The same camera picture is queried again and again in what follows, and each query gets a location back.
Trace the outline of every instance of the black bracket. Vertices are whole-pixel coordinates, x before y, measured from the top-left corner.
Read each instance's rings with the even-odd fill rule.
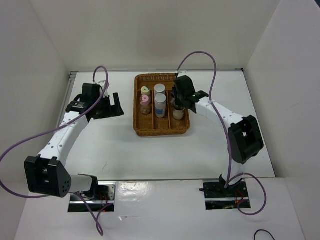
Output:
[[[231,124],[228,129],[232,159],[239,164],[245,164],[264,148],[257,119],[251,115],[242,119],[241,122]]]
[[[71,176],[56,157],[44,159],[40,155],[28,156],[24,169],[32,193],[63,198],[71,188]]]
[[[66,112],[77,112],[79,114],[88,110],[100,97],[102,87],[98,84],[84,83],[82,86],[82,94],[70,102],[66,108]],[[88,122],[91,119],[106,119],[124,115],[121,108],[118,93],[113,94],[114,105],[111,105],[110,96],[103,97],[100,102],[88,113],[86,118]]]
[[[89,191],[84,191],[83,195],[88,199],[93,199],[94,197],[99,197],[100,194],[108,194],[108,187],[105,185],[99,185],[98,178],[96,176],[87,175],[87,174],[78,174],[81,176],[87,176],[92,178],[92,183]]]
[[[177,106],[190,109],[195,114],[197,113],[196,103],[204,97],[209,97],[209,95],[204,91],[196,92],[194,84],[188,76],[176,78],[174,80],[172,92],[174,93],[174,100]]]

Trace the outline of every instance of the metal mounting plate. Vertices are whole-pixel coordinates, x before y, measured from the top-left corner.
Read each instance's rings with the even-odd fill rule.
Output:
[[[112,204],[105,209],[106,212],[114,212],[115,211],[115,196],[116,196],[116,185],[115,181],[99,181],[99,185],[106,186],[108,188],[107,193],[107,202],[108,204]],[[99,212],[99,210],[105,206],[106,201],[99,199],[98,197],[94,199],[85,198],[86,203],[90,206],[93,212]],[[88,212],[87,207],[84,202],[79,199],[76,195],[71,194],[68,213],[83,213]]]
[[[219,180],[203,181],[205,209],[221,210],[237,208],[236,201],[243,201],[241,209],[251,208],[246,182],[243,180],[234,190],[225,193]]]

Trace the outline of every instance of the red wire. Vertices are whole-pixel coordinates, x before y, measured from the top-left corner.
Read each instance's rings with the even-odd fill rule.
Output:
[[[235,193],[235,204],[238,205],[239,203],[243,202],[245,195],[239,189],[237,189],[236,191],[241,195],[241,199],[237,201],[237,192]]]
[[[102,208],[102,195],[101,195],[101,193],[100,193],[100,201],[101,201],[101,203],[100,203],[99,211],[100,211],[100,210],[101,210],[101,208]]]
[[[108,204],[108,199],[107,199],[107,195],[106,194],[104,194],[104,198],[105,198],[105,204],[107,205]]]

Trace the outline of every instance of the white wall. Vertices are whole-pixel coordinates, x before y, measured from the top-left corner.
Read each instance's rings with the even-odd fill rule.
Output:
[[[271,161],[307,240],[319,239],[320,8],[281,0],[245,76]]]
[[[246,66],[278,0],[30,0],[71,71],[174,70],[192,51]],[[212,69],[208,58],[186,62]]]
[[[53,128],[68,84],[67,69],[28,0],[0,1],[0,153]],[[24,161],[48,138],[19,146],[0,164],[0,177],[27,194]],[[15,236],[25,200],[0,190],[1,239]]]

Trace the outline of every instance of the white lid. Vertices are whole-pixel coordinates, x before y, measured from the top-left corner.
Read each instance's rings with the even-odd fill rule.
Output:
[[[162,93],[158,93],[155,97],[154,100],[159,103],[162,104],[167,100],[166,95],[162,94]]]
[[[157,93],[162,93],[166,90],[165,85],[159,83],[157,85],[154,86],[154,91],[156,91]]]

